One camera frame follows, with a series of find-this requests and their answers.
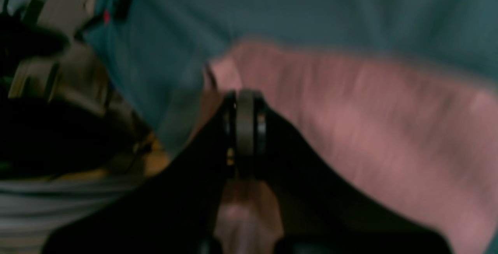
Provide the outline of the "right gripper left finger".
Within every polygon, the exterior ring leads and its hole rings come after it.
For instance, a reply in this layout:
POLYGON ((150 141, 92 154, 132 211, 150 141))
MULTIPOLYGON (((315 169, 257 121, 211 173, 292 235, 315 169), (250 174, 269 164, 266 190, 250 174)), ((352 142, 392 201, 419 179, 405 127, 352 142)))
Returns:
POLYGON ((52 233, 44 254, 222 254, 214 237, 226 182, 236 176, 235 94, 160 174, 52 233))

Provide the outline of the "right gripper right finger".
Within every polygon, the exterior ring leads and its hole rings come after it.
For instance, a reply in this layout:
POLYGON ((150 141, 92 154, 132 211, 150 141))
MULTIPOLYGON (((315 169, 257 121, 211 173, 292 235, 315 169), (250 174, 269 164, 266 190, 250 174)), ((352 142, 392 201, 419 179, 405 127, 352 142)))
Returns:
POLYGON ((410 223, 338 176, 297 130, 246 91, 246 176, 274 192, 283 234, 274 254, 449 254, 433 231, 410 223))

